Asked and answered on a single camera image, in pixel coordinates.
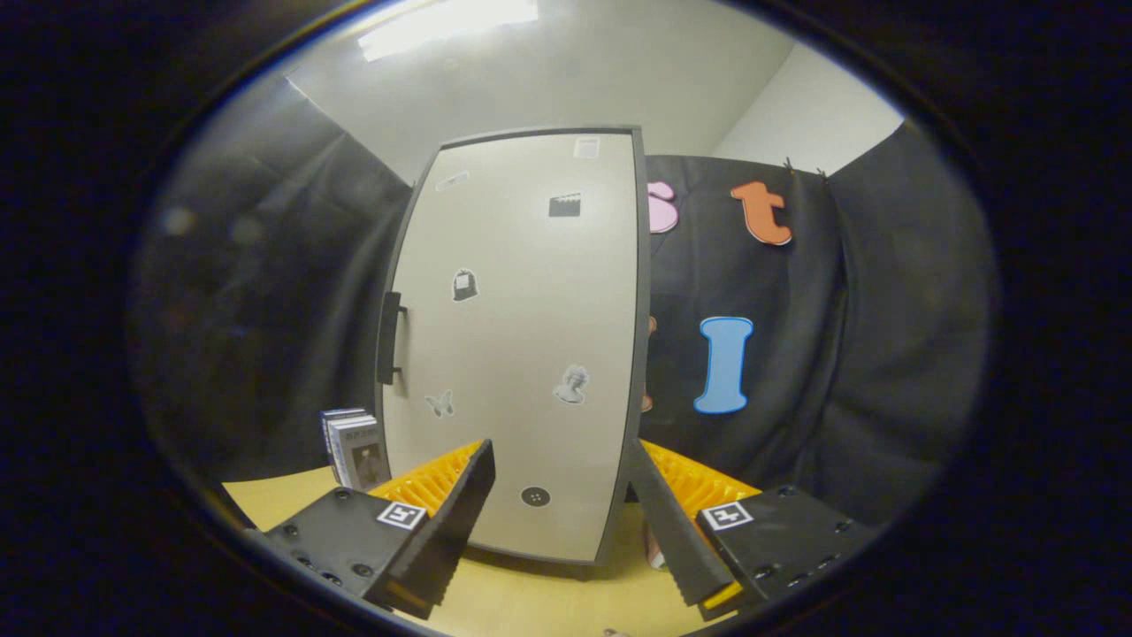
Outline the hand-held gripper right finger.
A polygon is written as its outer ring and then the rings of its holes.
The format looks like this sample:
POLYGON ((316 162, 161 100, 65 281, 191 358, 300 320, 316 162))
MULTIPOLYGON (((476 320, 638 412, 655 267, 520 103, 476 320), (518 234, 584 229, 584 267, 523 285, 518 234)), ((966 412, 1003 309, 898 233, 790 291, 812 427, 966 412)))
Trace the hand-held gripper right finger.
POLYGON ((800 487, 749 487, 643 440, 628 460, 668 573, 706 620, 815 587, 876 537, 873 526, 800 487))

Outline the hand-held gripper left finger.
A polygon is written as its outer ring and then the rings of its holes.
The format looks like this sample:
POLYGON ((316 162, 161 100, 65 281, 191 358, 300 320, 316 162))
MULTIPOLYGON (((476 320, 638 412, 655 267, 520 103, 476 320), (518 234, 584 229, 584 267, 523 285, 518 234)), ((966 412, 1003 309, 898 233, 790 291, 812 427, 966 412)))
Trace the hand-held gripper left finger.
POLYGON ((481 439, 371 492, 332 488, 266 531, 264 544, 344 595, 428 619, 441 604, 494 480, 494 444, 481 439))

